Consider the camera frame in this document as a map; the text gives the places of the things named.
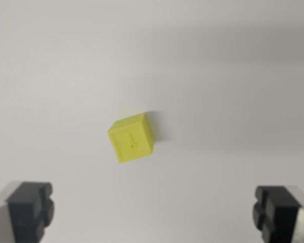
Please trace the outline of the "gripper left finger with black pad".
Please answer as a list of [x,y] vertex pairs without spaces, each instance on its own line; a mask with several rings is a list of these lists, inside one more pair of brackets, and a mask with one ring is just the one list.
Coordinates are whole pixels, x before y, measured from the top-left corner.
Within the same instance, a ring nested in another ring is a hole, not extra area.
[[12,181],[0,191],[0,242],[40,242],[54,217],[50,182]]

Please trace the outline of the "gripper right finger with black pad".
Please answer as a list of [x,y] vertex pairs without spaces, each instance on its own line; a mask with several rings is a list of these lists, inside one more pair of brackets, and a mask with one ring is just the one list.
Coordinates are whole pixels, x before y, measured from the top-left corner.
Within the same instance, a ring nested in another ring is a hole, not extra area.
[[252,217],[266,243],[304,242],[304,193],[296,186],[257,186]]

